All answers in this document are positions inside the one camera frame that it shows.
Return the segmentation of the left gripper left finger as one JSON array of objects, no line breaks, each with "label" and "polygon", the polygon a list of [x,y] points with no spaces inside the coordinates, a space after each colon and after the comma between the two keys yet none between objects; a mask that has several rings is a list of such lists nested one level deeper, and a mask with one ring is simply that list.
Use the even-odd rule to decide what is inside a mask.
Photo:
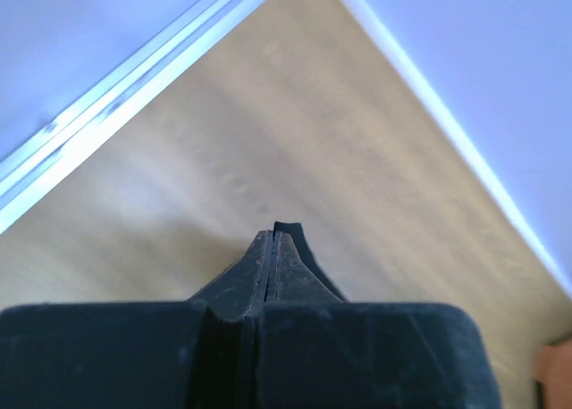
[{"label": "left gripper left finger", "polygon": [[273,233],[259,231],[244,255],[201,288],[190,301],[203,301],[221,320],[242,321],[265,300]]}]

